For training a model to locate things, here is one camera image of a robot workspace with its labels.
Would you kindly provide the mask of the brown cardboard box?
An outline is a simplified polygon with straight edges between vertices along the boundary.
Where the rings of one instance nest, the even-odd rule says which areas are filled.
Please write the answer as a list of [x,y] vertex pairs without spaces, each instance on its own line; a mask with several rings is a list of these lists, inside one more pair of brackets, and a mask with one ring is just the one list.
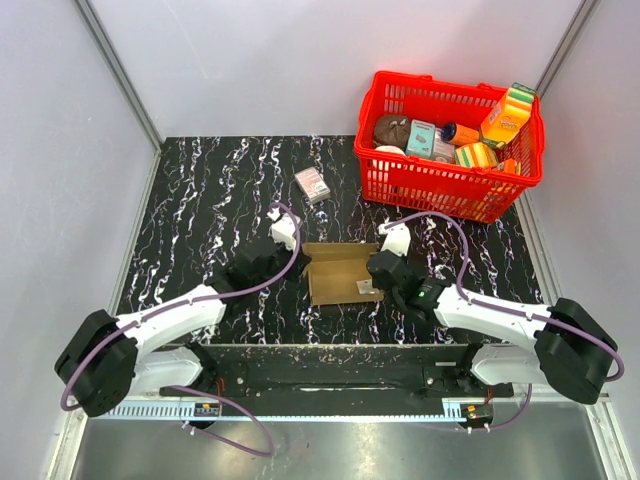
[[360,295],[356,287],[357,281],[371,279],[366,263],[378,252],[376,243],[304,243],[302,248],[303,253],[311,258],[305,273],[313,306],[384,299],[380,290],[376,295]]

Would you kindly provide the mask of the small white paper packet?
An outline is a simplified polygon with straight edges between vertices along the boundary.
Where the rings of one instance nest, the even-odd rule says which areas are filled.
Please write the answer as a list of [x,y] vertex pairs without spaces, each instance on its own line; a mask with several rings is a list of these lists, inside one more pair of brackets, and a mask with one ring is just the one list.
[[376,295],[379,293],[379,290],[373,286],[371,279],[357,281],[356,287],[360,295]]

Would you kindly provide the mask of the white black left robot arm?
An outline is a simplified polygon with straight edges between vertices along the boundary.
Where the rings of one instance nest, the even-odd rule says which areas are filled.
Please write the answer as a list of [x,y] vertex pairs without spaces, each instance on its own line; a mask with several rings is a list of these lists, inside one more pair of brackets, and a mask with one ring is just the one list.
[[64,384],[61,409],[99,417],[129,395],[171,385],[208,394],[217,381],[210,359],[195,347],[166,352],[164,346],[219,325],[251,295],[299,277],[309,262],[300,246],[253,243],[172,300],[119,316],[104,309],[90,313],[54,364]]

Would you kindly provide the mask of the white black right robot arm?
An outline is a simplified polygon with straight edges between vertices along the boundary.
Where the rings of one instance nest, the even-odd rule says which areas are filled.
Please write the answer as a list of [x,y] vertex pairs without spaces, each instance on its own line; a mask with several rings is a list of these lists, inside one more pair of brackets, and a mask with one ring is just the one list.
[[497,339],[476,344],[454,375],[468,396],[503,383],[547,385],[584,405],[598,400],[611,365],[618,360],[613,338],[577,302],[523,304],[470,292],[457,284],[418,276],[391,251],[367,262],[374,287],[390,294],[407,316],[445,328]]

